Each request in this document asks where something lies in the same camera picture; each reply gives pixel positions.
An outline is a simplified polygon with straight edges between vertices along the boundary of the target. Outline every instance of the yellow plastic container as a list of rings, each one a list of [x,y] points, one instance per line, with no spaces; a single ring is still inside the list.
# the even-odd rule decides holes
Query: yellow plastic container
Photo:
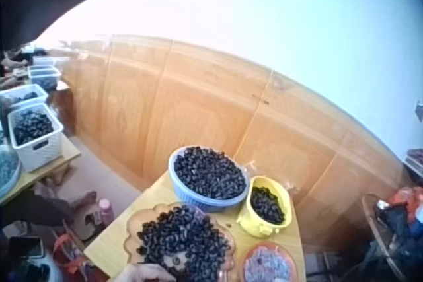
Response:
[[[285,221],[282,224],[275,225],[268,223],[260,216],[258,216],[254,209],[252,209],[250,199],[253,186],[265,186],[272,192],[272,194],[278,196],[279,206],[285,214]],[[265,176],[255,176],[252,178],[250,182],[249,194],[247,199],[244,201],[244,205],[239,211],[237,218],[237,222],[241,225],[241,227],[252,236],[265,238],[269,237],[274,232],[279,233],[280,229],[289,226],[291,220],[291,199],[289,198],[288,191],[285,190],[285,188],[276,181],[273,181],[272,179]]]

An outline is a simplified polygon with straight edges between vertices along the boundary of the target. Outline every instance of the chair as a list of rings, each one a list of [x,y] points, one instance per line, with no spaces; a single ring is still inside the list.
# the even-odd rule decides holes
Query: chair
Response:
[[[390,245],[392,241],[395,240],[395,237],[390,229],[384,227],[376,219],[374,208],[379,200],[381,200],[381,198],[374,194],[365,194],[362,197],[364,215],[370,225],[370,229],[375,237],[375,240],[371,243],[370,249],[360,265],[360,272],[364,271],[370,261],[375,258],[383,257],[386,259],[389,267],[398,280],[407,281],[405,274],[401,271],[394,258],[391,257],[395,250],[392,249]]]

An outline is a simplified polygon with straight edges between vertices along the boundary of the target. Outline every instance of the light wooden tabletop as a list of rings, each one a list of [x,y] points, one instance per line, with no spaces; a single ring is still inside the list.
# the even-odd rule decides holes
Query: light wooden tabletop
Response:
[[[132,214],[140,209],[152,208],[159,203],[173,203],[178,200],[169,175],[164,173],[85,249],[85,255],[97,267],[114,277],[128,260],[128,254],[124,250],[124,241],[128,236],[126,223]],[[210,214],[217,219],[220,225],[227,227],[235,239],[236,268],[231,271],[230,281],[239,281],[243,256],[251,247],[260,242],[260,239],[250,236],[236,223],[238,210],[239,207],[227,209],[224,213]],[[298,281],[306,281],[303,249],[294,209],[292,223],[286,229],[281,230],[279,234],[270,237],[269,240],[283,246],[291,254],[297,265]]]
[[[19,180],[13,189],[5,196],[0,198],[0,205],[8,202],[23,190],[29,188],[31,185],[41,180],[42,178],[45,178],[54,170],[62,167],[63,165],[71,162],[73,159],[81,155],[81,152],[78,150],[78,148],[74,146],[73,143],[64,134],[61,134],[61,148],[63,151],[62,156],[42,166],[41,168],[36,169],[33,172],[21,172]]]

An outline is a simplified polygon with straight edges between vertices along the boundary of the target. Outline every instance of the pink bottle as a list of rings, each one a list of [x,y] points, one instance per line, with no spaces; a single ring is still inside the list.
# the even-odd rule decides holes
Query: pink bottle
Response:
[[[99,201],[98,206],[100,207],[101,219],[107,227],[114,220],[112,204],[108,199],[103,198]]]

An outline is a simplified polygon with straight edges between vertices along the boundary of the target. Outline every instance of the white wall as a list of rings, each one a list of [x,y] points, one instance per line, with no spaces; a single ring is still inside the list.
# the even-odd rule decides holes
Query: white wall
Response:
[[[87,0],[45,36],[175,38],[251,59],[323,95],[400,159],[423,147],[422,0]]]

